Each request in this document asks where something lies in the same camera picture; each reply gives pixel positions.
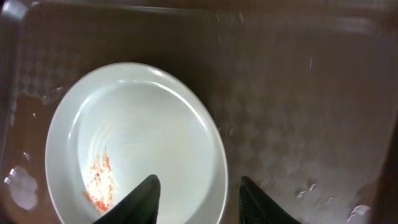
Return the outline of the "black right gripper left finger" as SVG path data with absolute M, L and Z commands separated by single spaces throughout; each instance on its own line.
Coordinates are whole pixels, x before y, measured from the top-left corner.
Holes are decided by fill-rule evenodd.
M 94 224 L 156 224 L 160 181 L 151 174 Z

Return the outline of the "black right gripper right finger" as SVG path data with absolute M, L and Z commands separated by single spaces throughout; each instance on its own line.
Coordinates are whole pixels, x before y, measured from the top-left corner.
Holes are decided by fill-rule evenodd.
M 239 185 L 239 223 L 300 224 L 248 176 L 242 176 Z

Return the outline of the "pale blue plate top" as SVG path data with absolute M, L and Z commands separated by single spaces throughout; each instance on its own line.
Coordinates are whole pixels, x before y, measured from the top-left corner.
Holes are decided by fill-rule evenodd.
M 93 223 L 147 176 L 160 180 L 159 223 L 219 223 L 228 194 L 224 146 L 182 82 L 141 63 L 114 63 L 66 93 L 45 147 L 62 223 Z

